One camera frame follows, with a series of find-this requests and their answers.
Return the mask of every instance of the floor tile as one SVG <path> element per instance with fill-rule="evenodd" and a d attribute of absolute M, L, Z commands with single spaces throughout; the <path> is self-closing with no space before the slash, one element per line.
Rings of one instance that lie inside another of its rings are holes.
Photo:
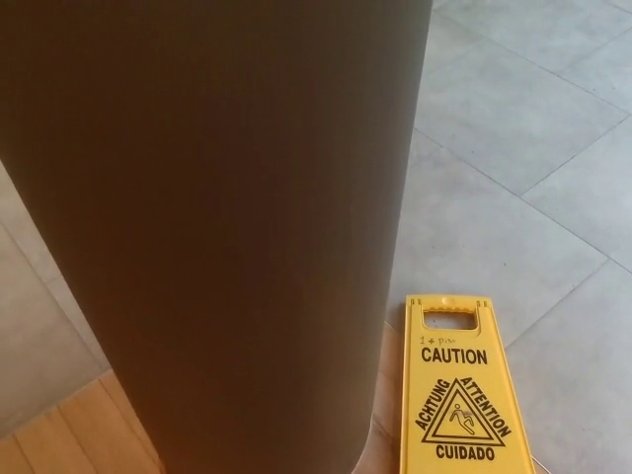
<path fill-rule="evenodd" d="M 482 43 L 424 78 L 417 126 L 521 194 L 626 117 L 517 55 Z"/>
<path fill-rule="evenodd" d="M 16 432 L 36 474 L 97 474 L 58 408 Z"/>
<path fill-rule="evenodd" d="M 562 77 L 632 112 L 632 31 L 573 64 Z"/>
<path fill-rule="evenodd" d="M 433 1 L 433 8 L 434 9 L 441 8 L 443 5 L 445 5 L 449 1 L 450 0 L 434 0 Z"/>
<path fill-rule="evenodd" d="M 0 283 L 2 436 L 101 370 L 3 227 Z"/>
<path fill-rule="evenodd" d="M 408 166 L 413 166 L 422 158 L 435 153 L 440 146 L 430 140 L 427 136 L 418 130 L 413 130 L 411 138 L 411 152 L 408 158 Z"/>
<path fill-rule="evenodd" d="M 632 118 L 524 198 L 632 270 Z"/>
<path fill-rule="evenodd" d="M 632 276 L 612 262 L 508 350 L 530 444 L 551 472 L 632 466 Z"/>
<path fill-rule="evenodd" d="M 454 0 L 439 11 L 550 71 L 632 28 L 632 14 L 598 0 Z"/>
<path fill-rule="evenodd" d="M 604 256 L 445 149 L 409 170 L 389 315 L 410 293 L 494 299 L 505 344 L 553 307 Z"/>
<path fill-rule="evenodd" d="M 482 39 L 480 35 L 433 12 L 424 56 L 424 74 L 430 74 L 459 58 Z"/>
<path fill-rule="evenodd" d="M 60 404 L 59 410 L 97 472 L 160 474 L 98 380 Z"/>
<path fill-rule="evenodd" d="M 608 0 L 606 3 L 621 8 L 627 12 L 632 12 L 632 0 Z"/>
<path fill-rule="evenodd" d="M 0 222 L 18 243 L 43 281 L 50 281 L 60 275 L 54 258 L 43 242 L 2 164 L 0 164 Z"/>
<path fill-rule="evenodd" d="M 0 460 L 3 472 L 7 474 L 34 474 L 29 461 L 13 436 L 0 439 Z"/>
<path fill-rule="evenodd" d="M 106 389 L 106 392 L 108 392 L 108 395 L 110 395 L 110 398 L 112 398 L 112 401 L 115 403 L 118 410 L 129 424 L 129 427 L 134 432 L 151 460 L 154 461 L 154 464 L 156 464 L 157 466 L 161 466 L 162 462 L 160 460 L 160 457 L 158 456 L 158 452 L 156 452 L 156 448 L 151 442 L 149 435 L 147 434 L 145 428 L 136 416 L 136 412 L 127 399 L 127 395 L 120 385 L 119 379 L 117 378 L 115 373 L 110 370 L 106 372 L 100 378 L 100 380 L 101 384 Z"/>
<path fill-rule="evenodd" d="M 108 362 L 108 358 L 101 349 L 99 341 L 97 341 L 97 338 L 92 332 L 88 321 L 86 321 L 81 308 L 77 304 L 77 301 L 72 295 L 72 292 L 66 284 L 66 280 L 63 276 L 58 276 L 57 278 L 51 280 L 46 284 L 46 286 L 48 286 L 50 294 L 52 294 L 52 297 L 55 298 L 57 304 L 59 304 L 62 311 L 66 314 L 72 325 L 79 333 L 79 336 L 81 336 L 81 339 L 83 339 L 92 355 L 99 362 L 100 366 L 103 369 L 109 368 L 110 363 Z"/>

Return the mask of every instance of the wet floor sign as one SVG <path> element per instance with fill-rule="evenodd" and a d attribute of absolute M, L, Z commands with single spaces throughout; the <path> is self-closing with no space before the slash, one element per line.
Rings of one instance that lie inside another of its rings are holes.
<path fill-rule="evenodd" d="M 402 420 L 401 474 L 535 472 L 489 298 L 408 296 Z"/>

